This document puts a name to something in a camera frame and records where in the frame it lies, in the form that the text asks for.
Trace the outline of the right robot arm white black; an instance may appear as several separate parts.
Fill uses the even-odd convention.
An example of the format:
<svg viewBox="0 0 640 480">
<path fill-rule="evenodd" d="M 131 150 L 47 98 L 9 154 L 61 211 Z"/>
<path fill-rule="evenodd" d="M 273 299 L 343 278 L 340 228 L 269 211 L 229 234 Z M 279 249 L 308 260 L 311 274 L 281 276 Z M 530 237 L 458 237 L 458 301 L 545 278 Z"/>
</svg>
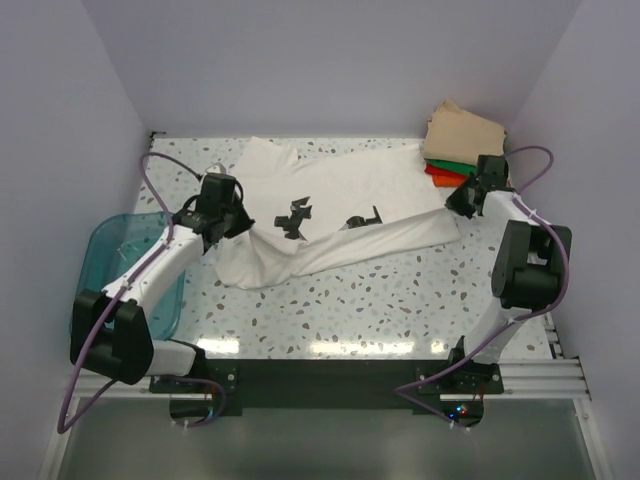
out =
<svg viewBox="0 0 640 480">
<path fill-rule="evenodd" d="M 568 287 L 571 230 L 527 207 L 508 185 L 508 174 L 505 157 L 481 155 L 476 173 L 445 202 L 457 215 L 489 219 L 503 233 L 490 274 L 489 306 L 449 353 L 445 379 L 459 393 L 476 386 L 479 367 L 497 363 L 519 328 L 555 309 Z"/>
</svg>

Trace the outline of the white printed t shirt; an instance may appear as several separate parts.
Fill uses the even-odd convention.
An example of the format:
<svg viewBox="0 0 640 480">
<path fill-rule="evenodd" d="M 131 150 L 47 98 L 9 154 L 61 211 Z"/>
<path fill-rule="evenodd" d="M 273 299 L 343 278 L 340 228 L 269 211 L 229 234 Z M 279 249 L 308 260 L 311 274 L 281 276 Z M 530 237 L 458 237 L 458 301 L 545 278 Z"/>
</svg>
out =
<svg viewBox="0 0 640 480">
<path fill-rule="evenodd" d="M 227 286 L 273 286 L 460 238 L 417 144 L 301 159 L 254 137 L 232 173 L 255 223 L 217 249 Z"/>
</svg>

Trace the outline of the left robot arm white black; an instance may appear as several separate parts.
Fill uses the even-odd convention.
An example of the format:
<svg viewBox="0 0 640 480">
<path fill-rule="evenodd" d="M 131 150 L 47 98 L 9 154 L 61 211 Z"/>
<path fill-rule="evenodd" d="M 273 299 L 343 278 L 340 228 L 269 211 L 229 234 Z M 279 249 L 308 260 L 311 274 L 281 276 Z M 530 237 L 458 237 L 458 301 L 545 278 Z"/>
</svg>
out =
<svg viewBox="0 0 640 480">
<path fill-rule="evenodd" d="M 243 190 L 232 176 L 205 174 L 199 194 L 171 215 L 155 244 L 124 274 L 99 291 L 84 290 L 72 309 L 72 376 L 81 370 L 133 385 L 148 376 L 171 376 L 185 392 L 200 390 L 207 368 L 202 350 L 153 339 L 149 321 L 178 277 L 223 239 L 251 229 Z"/>
</svg>

